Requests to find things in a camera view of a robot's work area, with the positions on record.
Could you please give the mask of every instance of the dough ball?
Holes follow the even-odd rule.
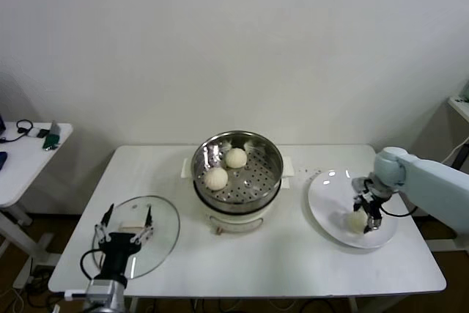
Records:
[[[205,174],[205,185],[212,191],[219,191],[228,182],[228,173],[222,168],[212,168]]]
[[[233,148],[229,150],[225,157],[226,166],[232,169],[239,169],[246,165],[248,156],[241,148]]]
[[[368,224],[368,214],[366,214],[363,208],[360,208],[356,212],[351,212],[347,216],[347,224],[351,232],[362,234]]]

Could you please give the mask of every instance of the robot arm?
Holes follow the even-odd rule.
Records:
[[[419,159],[402,148],[387,147],[376,155],[374,172],[354,179],[352,185],[358,192],[354,208],[363,206],[369,215],[366,231],[379,228],[377,208],[402,191],[458,234],[469,235],[469,176],[449,166]]]
[[[148,208],[147,218],[142,230],[133,232],[111,232],[108,223],[114,205],[104,214],[95,233],[100,250],[105,254],[103,266],[98,275],[91,279],[85,291],[69,291],[64,294],[67,301],[84,299],[84,308],[90,313],[126,313],[124,290],[127,287],[125,269],[130,256],[153,235],[152,209]]]

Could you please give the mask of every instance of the perforated steamer tray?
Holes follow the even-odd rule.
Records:
[[[247,164],[230,169],[224,157],[231,148],[248,155]],[[205,173],[222,167],[228,173],[226,187],[212,191],[204,184]],[[229,131],[208,139],[192,158],[191,173],[197,194],[213,209],[227,214],[249,214],[266,206],[278,193],[283,160],[277,147],[256,133]]]

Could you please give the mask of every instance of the floor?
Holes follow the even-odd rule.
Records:
[[[36,218],[33,224],[26,228],[25,231],[37,240],[44,232],[53,232],[56,234],[53,242],[49,246],[49,250],[52,252],[61,252],[65,248],[68,238],[71,236],[77,219],[70,218]],[[420,228],[423,236],[426,239],[437,239],[437,238],[450,238],[453,236],[453,232],[442,225],[435,219],[425,218],[424,220],[416,221]],[[466,313],[469,312],[469,256],[465,252],[452,252],[452,253],[436,253],[435,258],[438,265],[441,267],[443,274],[446,277],[448,286],[445,291],[439,293],[425,294],[425,295],[413,295],[405,298],[397,305],[389,309],[388,313],[431,313],[431,312],[451,312],[451,313]],[[0,313],[13,312],[13,307],[10,305],[15,300],[14,293],[10,290],[5,293],[15,280],[16,275],[26,262],[26,255],[10,245],[3,257],[0,258]],[[46,298],[51,293],[49,291],[39,295],[30,296],[32,304],[37,306],[44,306]],[[26,302],[26,293],[22,293],[21,297],[24,300],[24,313],[39,313],[47,312],[46,308],[32,308]],[[365,304],[370,298],[358,299],[358,306]],[[204,300],[199,301],[197,304],[198,313],[219,313],[229,310],[232,313],[235,312],[300,312],[301,308],[309,300]],[[277,307],[288,307],[292,306],[288,311],[281,311]],[[346,298],[335,298],[325,300],[316,300],[310,302],[303,310],[303,313],[317,312],[317,313],[331,313],[332,306],[335,312],[348,313],[350,312],[348,300]],[[80,302],[65,303],[60,302],[61,312],[81,312],[82,305]],[[21,305],[17,302],[15,312],[21,311]],[[190,313],[191,302],[189,300],[140,300],[138,312],[180,312]]]

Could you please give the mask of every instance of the white table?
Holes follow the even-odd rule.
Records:
[[[52,291],[83,290],[81,255],[91,247],[93,226],[111,203],[157,194],[180,213],[180,237],[153,272],[130,280],[126,295],[138,297],[331,297],[402,295],[444,290],[444,279],[411,217],[399,219],[390,243],[375,250],[343,245],[314,220],[306,196],[317,168],[372,170],[374,150],[365,145],[280,146],[295,176],[282,189],[261,227],[245,234],[214,235],[199,209],[190,179],[181,179],[184,158],[195,146],[124,146],[117,149],[56,266]],[[395,196],[388,207],[407,212]],[[85,266],[97,273],[92,258]]]
[[[448,103],[459,115],[469,122],[469,102],[464,97],[454,96],[448,99]]]
[[[7,129],[1,137],[14,139],[19,136],[14,122],[5,122],[5,126]],[[51,124],[35,122],[34,126],[49,129]],[[70,124],[59,124],[59,127],[61,129],[59,143],[63,144],[72,133],[73,128]],[[0,152],[8,153],[8,159],[0,170],[0,208],[8,211],[26,225],[31,223],[31,219],[16,203],[59,150],[45,151],[42,149],[43,144],[44,139],[28,136],[11,143],[0,144]],[[36,259],[35,265],[55,264],[58,260],[57,255],[49,254],[45,250],[52,239],[52,234],[44,234],[39,243],[35,243],[18,225],[12,223],[2,213],[0,213],[0,233],[6,238],[2,243],[0,253],[11,242],[34,257]],[[13,287],[22,288],[28,276],[29,267],[25,265]]]

